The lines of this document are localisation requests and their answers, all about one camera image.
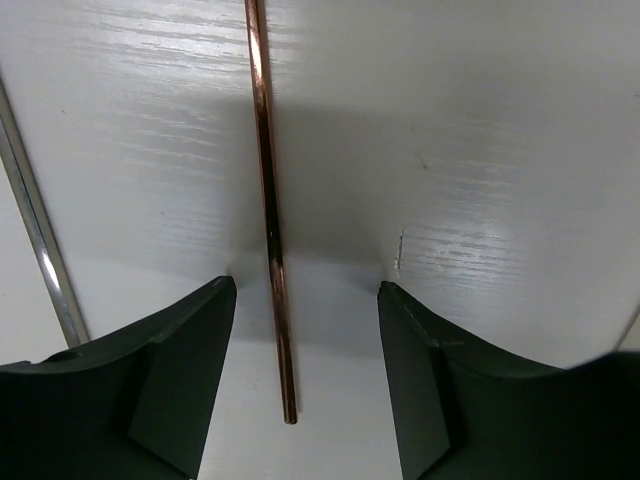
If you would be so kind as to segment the copper chopstick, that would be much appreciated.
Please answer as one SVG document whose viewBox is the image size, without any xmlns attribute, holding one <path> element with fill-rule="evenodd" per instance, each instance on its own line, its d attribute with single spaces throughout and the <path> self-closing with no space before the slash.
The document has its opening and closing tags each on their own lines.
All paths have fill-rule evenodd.
<svg viewBox="0 0 640 480">
<path fill-rule="evenodd" d="M 274 104 L 265 3 L 247 1 L 245 15 L 283 418 L 287 425 L 294 425 L 298 422 L 298 402 L 279 214 Z"/>
</svg>

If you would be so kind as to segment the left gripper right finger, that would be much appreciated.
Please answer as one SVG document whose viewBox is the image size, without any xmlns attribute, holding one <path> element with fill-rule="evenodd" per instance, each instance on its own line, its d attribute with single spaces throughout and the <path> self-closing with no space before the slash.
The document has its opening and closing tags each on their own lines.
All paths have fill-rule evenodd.
<svg viewBox="0 0 640 480">
<path fill-rule="evenodd" d="M 569 369 L 503 350 L 392 282 L 379 326 L 406 479 L 635 479 L 639 356 Z"/>
</svg>

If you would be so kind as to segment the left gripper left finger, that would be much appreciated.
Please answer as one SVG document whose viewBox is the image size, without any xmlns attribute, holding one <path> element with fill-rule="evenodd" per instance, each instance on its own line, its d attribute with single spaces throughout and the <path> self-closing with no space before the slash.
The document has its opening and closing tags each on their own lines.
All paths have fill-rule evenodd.
<svg viewBox="0 0 640 480">
<path fill-rule="evenodd" d="M 101 338 L 3 365 L 2 477 L 196 478 L 236 297 L 221 276 Z"/>
</svg>

